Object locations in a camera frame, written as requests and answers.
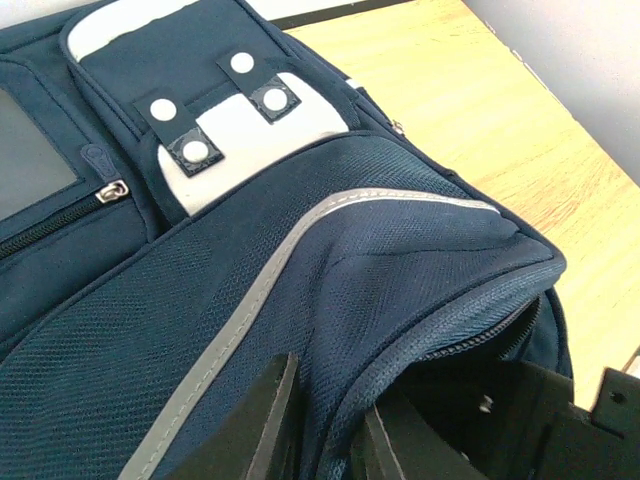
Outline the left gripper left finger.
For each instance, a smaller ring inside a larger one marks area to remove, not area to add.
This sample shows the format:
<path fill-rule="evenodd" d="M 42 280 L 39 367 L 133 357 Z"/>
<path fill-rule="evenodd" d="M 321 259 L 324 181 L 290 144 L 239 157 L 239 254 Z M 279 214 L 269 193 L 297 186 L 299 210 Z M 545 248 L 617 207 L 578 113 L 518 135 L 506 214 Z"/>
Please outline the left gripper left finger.
<path fill-rule="evenodd" d="M 296 479 L 300 461 L 299 361 L 275 356 L 221 429 L 171 479 Z"/>

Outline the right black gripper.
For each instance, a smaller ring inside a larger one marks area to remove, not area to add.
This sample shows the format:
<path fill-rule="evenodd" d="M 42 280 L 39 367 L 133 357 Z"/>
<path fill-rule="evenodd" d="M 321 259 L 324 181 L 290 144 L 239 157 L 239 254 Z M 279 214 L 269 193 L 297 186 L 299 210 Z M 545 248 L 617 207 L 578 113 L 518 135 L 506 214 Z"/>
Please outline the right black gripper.
<path fill-rule="evenodd" d="M 528 362 L 430 366 L 399 379 L 428 426 L 489 479 L 636 479 L 639 380 L 606 369 L 592 410 L 569 378 Z"/>

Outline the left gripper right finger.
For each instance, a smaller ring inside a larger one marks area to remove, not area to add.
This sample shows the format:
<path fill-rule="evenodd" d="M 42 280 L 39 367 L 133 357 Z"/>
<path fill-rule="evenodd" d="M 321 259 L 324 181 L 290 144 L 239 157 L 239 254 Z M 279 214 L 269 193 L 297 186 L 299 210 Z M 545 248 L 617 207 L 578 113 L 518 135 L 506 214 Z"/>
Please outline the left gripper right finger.
<path fill-rule="evenodd" d="M 350 452 L 354 479 L 465 480 L 480 472 L 406 403 L 377 403 Z"/>

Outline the navy blue student backpack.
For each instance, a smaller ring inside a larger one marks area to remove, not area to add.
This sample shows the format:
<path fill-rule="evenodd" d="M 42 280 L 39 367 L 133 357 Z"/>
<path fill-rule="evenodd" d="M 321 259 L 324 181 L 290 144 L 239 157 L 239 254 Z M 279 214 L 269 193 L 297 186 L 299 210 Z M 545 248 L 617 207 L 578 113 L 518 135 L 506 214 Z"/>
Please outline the navy blue student backpack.
<path fill-rule="evenodd" d="M 565 267 L 243 1 L 1 32 L 5 479 L 169 479 L 289 353 L 296 479 L 354 479 L 414 364 L 572 380 Z"/>

